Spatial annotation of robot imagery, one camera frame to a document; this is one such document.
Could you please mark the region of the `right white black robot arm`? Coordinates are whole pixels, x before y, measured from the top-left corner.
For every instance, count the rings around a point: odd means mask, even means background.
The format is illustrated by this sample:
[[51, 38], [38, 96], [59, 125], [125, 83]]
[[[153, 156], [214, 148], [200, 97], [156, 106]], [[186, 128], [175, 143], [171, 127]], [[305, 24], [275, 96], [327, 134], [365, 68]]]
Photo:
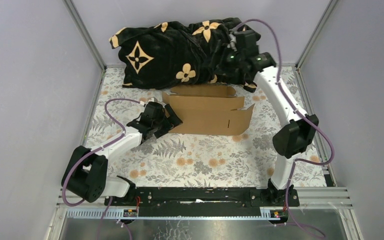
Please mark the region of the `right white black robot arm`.
[[271, 103], [281, 129], [273, 136], [277, 152], [273, 175], [268, 181], [267, 201], [273, 206], [286, 199], [294, 171], [294, 160], [312, 144], [319, 124], [318, 117], [309, 115], [295, 100], [281, 79], [281, 66], [268, 52], [261, 53], [257, 34], [252, 30], [231, 31], [229, 44], [223, 50], [217, 67], [222, 73], [233, 75], [234, 69], [244, 75], [246, 87], [252, 82], [262, 88]]

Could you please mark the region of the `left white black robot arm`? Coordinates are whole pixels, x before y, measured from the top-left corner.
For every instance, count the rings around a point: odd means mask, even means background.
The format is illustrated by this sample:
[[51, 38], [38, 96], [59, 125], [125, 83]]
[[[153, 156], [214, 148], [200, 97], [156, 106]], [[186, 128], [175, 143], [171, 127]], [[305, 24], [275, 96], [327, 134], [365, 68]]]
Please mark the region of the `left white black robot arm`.
[[169, 104], [151, 101], [144, 104], [144, 110], [137, 118], [122, 127], [120, 134], [92, 148], [76, 147], [61, 180], [64, 203], [75, 206], [67, 199], [67, 191], [70, 191], [80, 197], [81, 203], [112, 197], [124, 206], [132, 204], [135, 184], [125, 177], [107, 175], [110, 158], [124, 154], [152, 137], [160, 138], [182, 123]]

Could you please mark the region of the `brown cardboard box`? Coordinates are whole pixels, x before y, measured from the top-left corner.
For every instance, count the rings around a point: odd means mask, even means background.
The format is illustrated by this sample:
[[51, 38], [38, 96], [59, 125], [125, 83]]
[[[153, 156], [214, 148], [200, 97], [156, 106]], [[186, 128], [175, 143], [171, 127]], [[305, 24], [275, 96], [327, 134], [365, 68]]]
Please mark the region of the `brown cardboard box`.
[[182, 124], [173, 134], [236, 136], [250, 126], [255, 105], [245, 107], [245, 97], [227, 85], [180, 85], [162, 93]]

